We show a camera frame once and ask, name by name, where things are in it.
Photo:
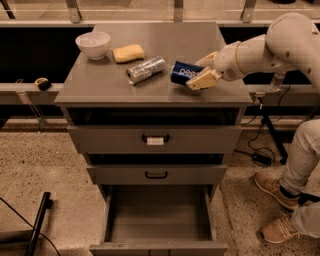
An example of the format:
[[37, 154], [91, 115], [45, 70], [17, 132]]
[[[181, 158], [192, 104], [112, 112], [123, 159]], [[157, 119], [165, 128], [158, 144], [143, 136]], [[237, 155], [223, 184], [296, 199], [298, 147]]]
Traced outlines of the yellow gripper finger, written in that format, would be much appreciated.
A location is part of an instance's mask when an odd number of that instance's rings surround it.
[[204, 68], [197, 76], [191, 78], [186, 82], [186, 85], [191, 90], [207, 89], [215, 86], [221, 75], [210, 67]]
[[215, 59], [218, 55], [217, 51], [214, 51], [210, 54], [208, 54], [207, 56], [201, 58], [200, 60], [196, 61], [195, 64], [197, 66], [201, 66], [201, 67], [210, 67], [210, 68], [214, 68], [215, 67]]

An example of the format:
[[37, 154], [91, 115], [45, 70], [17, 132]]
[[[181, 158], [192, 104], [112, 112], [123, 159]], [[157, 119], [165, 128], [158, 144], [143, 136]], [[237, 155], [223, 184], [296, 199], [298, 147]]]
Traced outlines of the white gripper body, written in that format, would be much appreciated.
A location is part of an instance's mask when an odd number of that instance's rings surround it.
[[241, 70], [237, 63], [237, 48], [240, 42], [224, 46], [216, 55], [214, 69], [226, 81], [233, 81], [241, 78]]

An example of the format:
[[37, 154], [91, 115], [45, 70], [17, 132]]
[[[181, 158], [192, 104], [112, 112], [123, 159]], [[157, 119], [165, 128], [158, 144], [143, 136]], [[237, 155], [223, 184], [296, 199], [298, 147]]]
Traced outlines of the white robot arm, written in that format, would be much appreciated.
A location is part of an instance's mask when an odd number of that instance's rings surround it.
[[186, 82], [192, 90], [215, 86], [220, 79], [234, 81], [252, 73], [299, 70], [320, 92], [320, 31], [301, 13], [276, 18], [265, 34], [236, 41], [195, 63], [203, 70]]

